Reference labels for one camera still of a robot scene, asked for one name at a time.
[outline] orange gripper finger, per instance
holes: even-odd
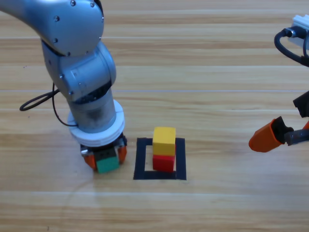
[[[254,133],[249,147],[257,152],[271,151],[285,143],[284,134],[290,131],[293,128],[286,127],[282,117],[278,117]]]
[[[309,129],[309,121],[305,124],[305,126],[304,126],[303,129],[304,129],[304,130],[308,130],[308,129]]]

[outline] cube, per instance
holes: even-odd
[[[153,137],[153,155],[175,156],[176,129],[156,127]]]
[[[97,169],[99,173],[107,173],[119,168],[118,157],[110,157],[97,161]]]
[[[175,156],[153,155],[153,169],[159,172],[172,173],[174,171]]]

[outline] black cable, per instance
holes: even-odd
[[[31,99],[30,101],[27,101],[26,103],[22,104],[21,107],[19,108],[20,111],[27,111],[27,110],[30,110],[30,109],[33,109],[34,107],[37,107],[38,105],[42,104],[43,102],[49,100],[49,99],[52,99],[52,102],[53,102],[53,109],[54,109],[54,113],[57,117],[57,119],[59,120],[59,122],[61,122],[63,125],[67,126],[67,127],[77,127],[77,125],[69,125],[69,124],[66,124],[64,123],[59,115],[57,114],[57,111],[56,111],[56,107],[55,107],[55,95],[57,93],[59,93],[59,89],[55,90],[55,84],[53,83],[53,91],[49,92],[49,93],[45,93],[45,94],[42,94],[34,99]],[[34,103],[32,104],[31,106],[28,106],[26,107],[27,105],[39,100],[43,98],[42,100],[38,101],[37,103]]]
[[[307,35],[307,31],[301,27],[292,27],[292,29],[294,29],[294,33],[295,36],[294,37],[298,37],[301,39],[305,39],[306,35]],[[291,37],[293,34],[291,33],[290,30],[288,29],[283,29],[281,32],[279,32],[276,36],[275,36],[275,46],[276,48],[285,56],[287,56],[288,58],[296,61],[297,63],[304,65],[306,67],[309,67],[309,58],[305,57],[305,56],[298,56],[296,54],[294,54],[293,52],[289,51],[288,49],[286,49],[280,42],[280,39],[282,37]]]
[[[59,115],[57,114],[56,107],[55,107],[55,95],[57,94],[57,93],[56,93],[57,90],[55,91],[55,84],[53,83],[52,102],[53,102],[53,109],[54,109],[54,113],[55,113],[56,117],[58,118],[59,122],[61,122],[63,125],[65,125],[65,126],[67,126],[67,127],[77,127],[77,125],[69,125],[69,124],[64,123],[64,122],[60,119]]]
[[[288,49],[286,49],[280,42],[280,39],[282,37],[286,37],[288,35],[288,31],[287,30],[282,30],[281,32],[279,32],[276,36],[275,36],[275,46],[276,48],[285,56],[287,56],[288,58],[296,61],[297,63],[302,63],[302,58],[296,54],[294,54],[293,52],[289,51]]]
[[[304,45],[303,45],[303,52],[304,52],[304,57],[305,58],[309,58],[308,54],[307,54],[307,42],[309,39],[309,31],[307,32],[306,38],[304,40]]]
[[[33,109],[34,107],[37,107],[38,105],[42,104],[43,102],[49,100],[50,98],[52,98],[54,95],[56,95],[57,93],[59,92],[59,90],[57,89],[56,91],[54,92],[49,92],[49,93],[45,93],[45,94],[42,94],[24,104],[21,105],[21,107],[19,108],[20,111],[27,111],[27,110],[30,110],[30,109]],[[30,103],[33,103],[35,101],[37,101],[38,99],[41,99],[45,97],[44,99],[38,101],[37,103],[34,103],[32,104],[31,106],[28,106],[26,107],[27,105],[29,105]]]

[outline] green block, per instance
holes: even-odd
[[[97,168],[99,173],[107,173],[119,168],[118,157],[110,157],[107,159],[101,159],[97,162]]]

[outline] wood grain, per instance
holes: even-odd
[[[39,37],[0,13],[0,232],[307,232],[308,144],[266,154],[248,146],[278,116],[295,129],[307,122],[293,105],[307,68],[273,43],[307,4],[104,1],[128,156],[103,175],[85,164],[51,101],[19,111],[52,81]],[[56,107],[65,120],[60,94]],[[155,126],[186,139],[187,181],[133,180],[137,138]]]

